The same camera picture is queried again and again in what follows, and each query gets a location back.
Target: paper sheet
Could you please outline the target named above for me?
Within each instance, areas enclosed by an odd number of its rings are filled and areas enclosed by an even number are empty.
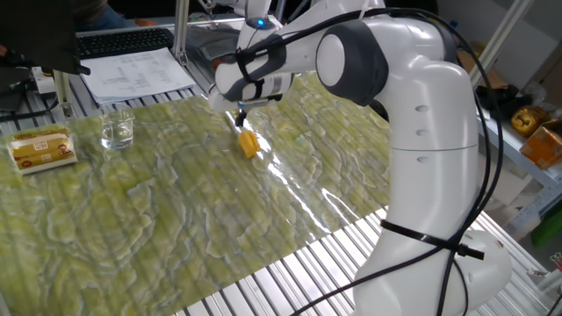
[[[195,85],[168,48],[82,61],[82,75],[95,101],[107,104],[152,96]]]

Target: marble pattern tablecloth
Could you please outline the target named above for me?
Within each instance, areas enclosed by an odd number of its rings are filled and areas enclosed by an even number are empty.
[[[69,121],[79,162],[31,176],[2,140],[13,315],[169,316],[388,203],[388,125],[314,74],[250,113],[263,148],[251,161],[202,97],[135,115],[119,152],[99,145],[99,118]]]

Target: glass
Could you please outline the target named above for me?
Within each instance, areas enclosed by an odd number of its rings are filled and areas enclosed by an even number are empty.
[[[105,104],[99,108],[102,119],[103,147],[110,150],[124,149],[133,144],[133,109],[127,104]]]

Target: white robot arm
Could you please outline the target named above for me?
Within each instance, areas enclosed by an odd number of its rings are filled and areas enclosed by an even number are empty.
[[[247,110],[278,100],[291,87],[293,73],[316,70],[324,87],[338,97],[362,106],[376,99],[386,107],[391,120],[390,210],[357,279],[443,246],[469,216],[478,187],[474,96],[469,76],[453,63],[453,38],[417,18],[371,16],[366,10],[371,8],[384,8],[383,1],[323,0],[280,29],[265,11],[255,14],[241,31],[241,51],[217,69],[209,98],[216,111],[242,104]],[[284,42],[303,30],[308,31],[305,38]],[[464,251],[474,255],[476,249],[485,256],[458,255],[459,269],[450,274],[442,315],[463,314],[463,281],[471,310],[511,277],[508,252],[491,234],[470,231],[461,242],[467,246]],[[354,316],[438,314],[450,256],[450,245],[445,246],[358,285]]]

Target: black keyboard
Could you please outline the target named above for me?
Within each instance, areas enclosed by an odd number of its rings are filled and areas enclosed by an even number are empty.
[[[162,28],[89,35],[77,40],[81,60],[147,52],[174,46],[174,35],[168,29]]]

